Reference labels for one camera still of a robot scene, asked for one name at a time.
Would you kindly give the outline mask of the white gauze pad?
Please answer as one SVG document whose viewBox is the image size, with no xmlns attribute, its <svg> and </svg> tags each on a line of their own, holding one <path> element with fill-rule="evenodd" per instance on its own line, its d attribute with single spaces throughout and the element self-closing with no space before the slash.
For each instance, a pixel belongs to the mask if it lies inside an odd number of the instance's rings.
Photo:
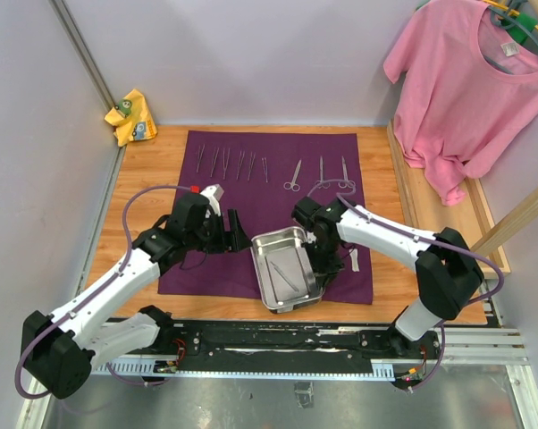
<svg viewBox="0 0 538 429">
<path fill-rule="evenodd" d="M 358 250 L 356 248 L 350 251 L 351 269 L 354 273 L 359 272 Z"/>
</svg>

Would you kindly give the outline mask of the steel instrument tray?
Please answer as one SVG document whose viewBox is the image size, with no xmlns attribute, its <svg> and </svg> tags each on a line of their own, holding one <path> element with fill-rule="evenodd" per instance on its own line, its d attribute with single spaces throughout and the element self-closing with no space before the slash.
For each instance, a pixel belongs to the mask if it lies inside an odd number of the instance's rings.
<svg viewBox="0 0 538 429">
<path fill-rule="evenodd" d="M 274 314 L 288 313 L 318 303 L 324 289 L 316 284 L 306 250 L 305 231 L 297 226 L 257 235 L 252 239 L 252 259 L 261 299 Z M 276 263 L 296 284 L 294 291 L 273 269 Z"/>
</svg>

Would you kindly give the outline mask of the steel scissors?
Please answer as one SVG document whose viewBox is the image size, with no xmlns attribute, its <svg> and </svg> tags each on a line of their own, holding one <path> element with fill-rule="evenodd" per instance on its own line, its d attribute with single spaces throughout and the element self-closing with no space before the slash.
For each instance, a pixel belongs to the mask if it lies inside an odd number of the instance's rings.
<svg viewBox="0 0 538 429">
<path fill-rule="evenodd" d="M 283 188 L 285 190 L 290 190 L 292 192 L 300 191 L 300 185 L 298 184 L 298 175 L 300 173 L 301 165 L 302 165 L 302 160 L 299 159 L 295 166 L 295 170 L 294 170 L 294 173 L 292 174 L 291 179 L 283 183 Z"/>
<path fill-rule="evenodd" d="M 325 180 L 324 177 L 324 158 L 319 156 L 319 176 L 318 180 L 315 182 L 315 186 L 318 189 L 329 189 L 330 184 Z"/>
<path fill-rule="evenodd" d="M 346 159 L 344 156 L 341 157 L 341 168 L 342 168 L 342 180 L 339 182 L 338 187 L 340 189 L 352 188 L 354 189 L 356 184 L 353 180 L 349 178 L 348 167 Z"/>
</svg>

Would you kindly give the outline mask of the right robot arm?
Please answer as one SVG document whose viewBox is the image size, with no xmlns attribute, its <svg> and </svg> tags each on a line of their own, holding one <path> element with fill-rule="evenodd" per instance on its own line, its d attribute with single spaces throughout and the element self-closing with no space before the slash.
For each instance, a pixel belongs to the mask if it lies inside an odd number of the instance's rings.
<svg viewBox="0 0 538 429">
<path fill-rule="evenodd" d="M 370 248 L 415 273 L 418 297 L 381 336 L 379 353 L 412 355 L 430 329 L 458 316 L 483 282 L 475 256 L 454 229 L 439 233 L 414 229 L 342 198 L 323 206 L 304 197 L 291 217 L 315 236 L 304 248 L 320 286 L 327 287 L 343 271 L 339 249 L 344 245 Z"/>
</svg>

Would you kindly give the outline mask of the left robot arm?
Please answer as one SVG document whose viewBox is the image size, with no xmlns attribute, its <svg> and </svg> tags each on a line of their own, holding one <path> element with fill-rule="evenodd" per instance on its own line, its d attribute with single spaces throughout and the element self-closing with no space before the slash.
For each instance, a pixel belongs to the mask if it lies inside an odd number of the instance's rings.
<svg viewBox="0 0 538 429">
<path fill-rule="evenodd" d="M 191 251 L 237 253 L 251 241 L 236 210 L 222 212 L 219 185 L 189 191 L 169 214 L 136 238 L 107 273 L 65 305 L 29 315 L 22 326 L 15 374 L 29 372 L 58 399 L 76 392 L 92 370 L 136 349 L 165 353 L 180 344 L 171 316 L 155 306 L 106 326 L 107 319 L 138 291 L 182 263 Z"/>
</svg>

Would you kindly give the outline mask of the wooden tray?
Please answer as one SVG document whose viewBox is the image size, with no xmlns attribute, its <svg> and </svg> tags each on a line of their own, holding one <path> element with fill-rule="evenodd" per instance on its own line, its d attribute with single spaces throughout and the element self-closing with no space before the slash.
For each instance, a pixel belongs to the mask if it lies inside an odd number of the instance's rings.
<svg viewBox="0 0 538 429">
<path fill-rule="evenodd" d="M 463 180 L 459 188 L 465 192 L 464 199 L 454 206 L 443 205 L 426 180 L 424 171 L 410 167 L 404 159 L 392 122 L 387 127 L 387 134 L 405 224 L 427 231 L 450 227 L 459 231 L 467 245 L 474 248 L 476 242 L 495 226 L 480 181 Z"/>
</svg>

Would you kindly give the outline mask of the yellow paper bag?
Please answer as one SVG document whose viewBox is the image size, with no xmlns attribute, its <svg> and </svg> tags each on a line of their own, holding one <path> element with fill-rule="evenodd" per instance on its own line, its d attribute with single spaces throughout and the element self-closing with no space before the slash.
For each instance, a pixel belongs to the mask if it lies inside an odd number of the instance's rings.
<svg viewBox="0 0 538 429">
<path fill-rule="evenodd" d="M 118 147 L 130 142 L 145 141 L 156 137 L 157 127 L 145 96 L 134 88 L 120 99 L 105 115 L 113 127 Z"/>
</svg>

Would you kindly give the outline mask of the pink t-shirt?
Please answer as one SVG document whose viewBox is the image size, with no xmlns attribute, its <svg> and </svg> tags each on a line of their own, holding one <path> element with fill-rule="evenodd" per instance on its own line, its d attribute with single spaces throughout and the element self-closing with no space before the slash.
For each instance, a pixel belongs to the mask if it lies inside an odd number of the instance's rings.
<svg viewBox="0 0 538 429">
<path fill-rule="evenodd" d="M 490 171 L 538 114 L 538 55 L 491 21 L 482 1 L 430 1 L 412 15 L 383 69 L 403 80 L 393 129 L 408 165 L 445 206 Z"/>
</svg>

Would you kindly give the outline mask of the wooden beam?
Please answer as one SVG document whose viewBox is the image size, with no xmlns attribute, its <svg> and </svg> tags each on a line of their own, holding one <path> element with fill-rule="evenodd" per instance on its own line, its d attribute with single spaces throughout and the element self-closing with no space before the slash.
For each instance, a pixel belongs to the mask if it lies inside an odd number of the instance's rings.
<svg viewBox="0 0 538 429">
<path fill-rule="evenodd" d="M 495 224 L 472 250 L 487 257 L 538 217 L 538 187 Z"/>
</svg>

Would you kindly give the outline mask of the green hanger clip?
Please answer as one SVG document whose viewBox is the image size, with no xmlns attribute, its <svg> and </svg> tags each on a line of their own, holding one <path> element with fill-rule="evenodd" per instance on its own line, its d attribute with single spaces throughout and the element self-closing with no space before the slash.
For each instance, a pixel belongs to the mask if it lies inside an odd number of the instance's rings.
<svg viewBox="0 0 538 429">
<path fill-rule="evenodd" d="M 523 45 L 533 34 L 537 20 L 525 13 L 513 16 L 516 23 L 508 30 L 509 35 L 519 45 Z"/>
</svg>

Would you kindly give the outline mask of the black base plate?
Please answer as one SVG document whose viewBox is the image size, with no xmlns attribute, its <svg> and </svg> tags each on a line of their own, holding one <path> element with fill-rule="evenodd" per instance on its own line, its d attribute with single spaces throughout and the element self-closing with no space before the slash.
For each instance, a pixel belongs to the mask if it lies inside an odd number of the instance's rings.
<svg viewBox="0 0 538 429">
<path fill-rule="evenodd" d="M 191 373 L 252 375 L 368 374 L 374 360 L 404 365 L 431 363 L 441 353 L 434 331 L 404 357 L 379 353 L 386 324 L 328 324 L 318 322 L 239 322 L 178 320 L 168 328 L 168 342 L 139 350 L 165 360 L 180 348 L 186 351 L 181 369 Z"/>
</svg>

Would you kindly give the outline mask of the aluminium rail frame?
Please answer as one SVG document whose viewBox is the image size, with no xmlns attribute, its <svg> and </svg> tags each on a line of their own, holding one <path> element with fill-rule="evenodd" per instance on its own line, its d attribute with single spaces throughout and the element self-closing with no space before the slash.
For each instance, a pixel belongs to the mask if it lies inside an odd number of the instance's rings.
<svg viewBox="0 0 538 429">
<path fill-rule="evenodd" d="M 446 330 L 417 340 L 392 325 L 174 320 L 155 307 L 105 321 L 85 339 L 49 316 L 24 322 L 17 369 L 45 394 L 63 400 L 97 370 L 123 373 L 122 357 L 144 363 L 146 384 L 177 374 L 213 378 L 349 378 L 381 380 L 407 394 L 424 388 L 446 365 L 504 366 L 522 422 L 538 426 L 538 397 L 517 335 L 506 329 Z"/>
</svg>

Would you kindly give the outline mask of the aluminium corner post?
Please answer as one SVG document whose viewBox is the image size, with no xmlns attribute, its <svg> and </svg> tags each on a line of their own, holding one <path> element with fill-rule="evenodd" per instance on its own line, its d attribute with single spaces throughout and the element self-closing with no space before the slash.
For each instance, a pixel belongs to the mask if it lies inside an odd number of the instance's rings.
<svg viewBox="0 0 538 429">
<path fill-rule="evenodd" d="M 83 37 L 80 28 L 75 21 L 71 9 L 64 0 L 49 0 L 48 3 L 61 23 L 72 47 L 77 53 L 83 67 L 85 68 L 92 84 L 100 96 L 103 105 L 107 110 L 114 107 L 114 98 L 108 88 L 103 74 L 99 70 L 94 56 L 91 54 L 88 44 Z"/>
</svg>

